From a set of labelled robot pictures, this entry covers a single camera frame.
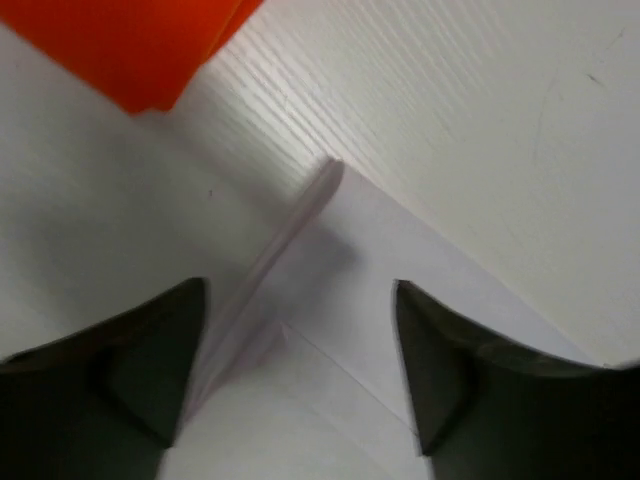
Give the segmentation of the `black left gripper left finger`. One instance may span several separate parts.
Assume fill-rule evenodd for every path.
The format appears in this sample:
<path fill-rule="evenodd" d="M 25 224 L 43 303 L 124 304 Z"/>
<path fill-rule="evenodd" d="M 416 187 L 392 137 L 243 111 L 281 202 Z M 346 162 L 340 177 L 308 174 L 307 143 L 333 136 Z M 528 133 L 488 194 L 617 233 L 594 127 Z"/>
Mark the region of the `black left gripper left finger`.
<path fill-rule="evenodd" d="M 176 440 L 208 313 L 189 278 L 1 363 L 4 479 L 154 479 Z"/>

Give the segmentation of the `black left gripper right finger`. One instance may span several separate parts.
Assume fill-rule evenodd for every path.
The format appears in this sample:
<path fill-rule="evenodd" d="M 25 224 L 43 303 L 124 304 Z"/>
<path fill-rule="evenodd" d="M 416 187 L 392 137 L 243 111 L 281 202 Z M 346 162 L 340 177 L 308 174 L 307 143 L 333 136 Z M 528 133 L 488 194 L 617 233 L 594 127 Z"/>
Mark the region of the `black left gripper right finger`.
<path fill-rule="evenodd" d="M 639 369 L 518 343 L 407 280 L 395 325 L 421 454 L 438 479 L 635 479 Z"/>

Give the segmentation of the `white t shirt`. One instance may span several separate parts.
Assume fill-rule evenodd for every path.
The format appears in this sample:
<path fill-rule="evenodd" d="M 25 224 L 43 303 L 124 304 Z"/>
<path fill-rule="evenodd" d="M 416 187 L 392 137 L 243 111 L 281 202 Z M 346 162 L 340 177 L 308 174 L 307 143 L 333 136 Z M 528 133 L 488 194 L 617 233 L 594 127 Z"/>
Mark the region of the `white t shirt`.
<path fill-rule="evenodd" d="M 592 358 L 353 168 L 313 176 L 217 307 L 164 479 L 429 479 L 396 341 L 409 280 L 543 352 Z"/>

